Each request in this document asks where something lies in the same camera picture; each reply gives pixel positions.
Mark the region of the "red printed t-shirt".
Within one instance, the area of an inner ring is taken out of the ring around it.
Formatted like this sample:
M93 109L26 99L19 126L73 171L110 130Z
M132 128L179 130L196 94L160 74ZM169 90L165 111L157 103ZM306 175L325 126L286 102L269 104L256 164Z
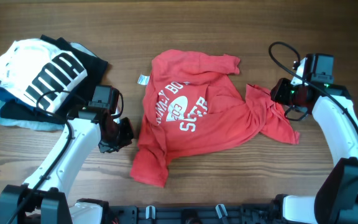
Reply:
M152 60L134 180L164 187L172 160L231 149L257 134L298 144L299 133L268 89L247 85L244 95L237 91L230 76L239 74L239 64L228 54L173 49Z

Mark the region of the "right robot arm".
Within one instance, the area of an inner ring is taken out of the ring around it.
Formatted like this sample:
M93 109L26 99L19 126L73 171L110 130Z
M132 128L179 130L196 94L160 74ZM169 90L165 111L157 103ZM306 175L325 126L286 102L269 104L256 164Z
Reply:
M282 219L297 223L358 223L358 119L346 87L333 83L334 57L308 54L271 91L273 101L312 115L334 167L315 196L286 195Z

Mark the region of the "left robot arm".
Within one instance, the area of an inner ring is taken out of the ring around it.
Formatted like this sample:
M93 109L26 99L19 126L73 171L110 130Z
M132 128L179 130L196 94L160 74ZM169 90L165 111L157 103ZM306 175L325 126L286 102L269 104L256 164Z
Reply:
M118 223L108 202L83 198L69 207L67 197L94 148L112 153L131 144L133 128L123 109L122 93L108 85L96 86L91 100L73 107L40 167L22 185L1 192L0 223Z

